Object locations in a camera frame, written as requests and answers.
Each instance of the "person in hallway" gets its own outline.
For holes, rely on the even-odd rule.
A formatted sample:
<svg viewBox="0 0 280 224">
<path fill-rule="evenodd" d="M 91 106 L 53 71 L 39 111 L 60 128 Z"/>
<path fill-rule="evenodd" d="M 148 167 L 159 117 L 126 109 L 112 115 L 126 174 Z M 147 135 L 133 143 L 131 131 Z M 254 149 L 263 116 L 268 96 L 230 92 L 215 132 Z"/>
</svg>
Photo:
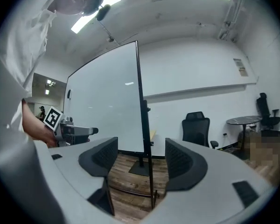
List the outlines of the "person in hallway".
<svg viewBox="0 0 280 224">
<path fill-rule="evenodd" d="M 103 0 L 20 0 L 0 28 L 0 66 L 26 91 L 10 127 L 56 147 L 52 130 L 30 111 L 25 98 L 32 96 L 33 73 L 46 51 L 49 25 L 56 12 L 90 15 Z"/>
<path fill-rule="evenodd" d="M 41 107 L 39 107 L 40 109 L 41 109 L 41 112 L 37 115 L 37 118 L 41 121 L 41 122 L 43 122 L 44 121 L 44 119 L 45 119 L 45 107 L 43 107 L 43 106 L 41 106 Z"/>
</svg>

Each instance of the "ceiling light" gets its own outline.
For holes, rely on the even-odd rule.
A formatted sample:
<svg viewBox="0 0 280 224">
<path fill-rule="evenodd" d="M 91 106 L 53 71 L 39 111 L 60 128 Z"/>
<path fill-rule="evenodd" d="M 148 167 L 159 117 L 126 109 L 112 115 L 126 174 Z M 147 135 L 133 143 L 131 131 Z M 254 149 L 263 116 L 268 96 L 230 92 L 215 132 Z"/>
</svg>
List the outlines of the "ceiling light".
<svg viewBox="0 0 280 224">
<path fill-rule="evenodd" d="M 113 5 L 117 2 L 119 2 L 121 0 L 104 0 L 103 3 L 102 3 L 102 7 L 106 4 L 109 4 L 109 5 Z M 71 30 L 74 32 L 74 33 L 78 33 L 88 22 L 90 22 L 91 19 L 93 19 L 96 15 L 98 14 L 98 11 L 96 11 L 95 13 L 89 15 L 89 16 L 84 16 L 84 17 L 81 17 L 74 25 L 73 27 L 71 28 Z"/>
</svg>

